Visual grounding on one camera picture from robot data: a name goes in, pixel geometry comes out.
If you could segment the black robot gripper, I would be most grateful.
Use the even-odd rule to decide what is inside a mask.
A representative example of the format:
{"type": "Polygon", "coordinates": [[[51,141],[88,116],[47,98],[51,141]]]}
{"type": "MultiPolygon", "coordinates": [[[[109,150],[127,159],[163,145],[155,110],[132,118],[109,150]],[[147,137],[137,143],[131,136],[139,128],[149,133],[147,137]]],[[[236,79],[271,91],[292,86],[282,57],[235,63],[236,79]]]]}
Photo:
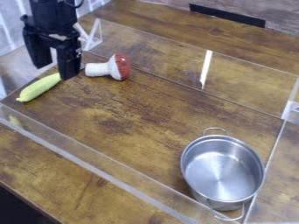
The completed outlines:
{"type": "Polygon", "coordinates": [[[65,40],[56,48],[60,78],[68,80],[80,72],[80,33],[73,28],[77,23],[77,8],[81,0],[29,0],[32,14],[24,14],[23,39],[32,63],[37,69],[52,63],[51,48],[39,35],[57,36],[65,40]]]}

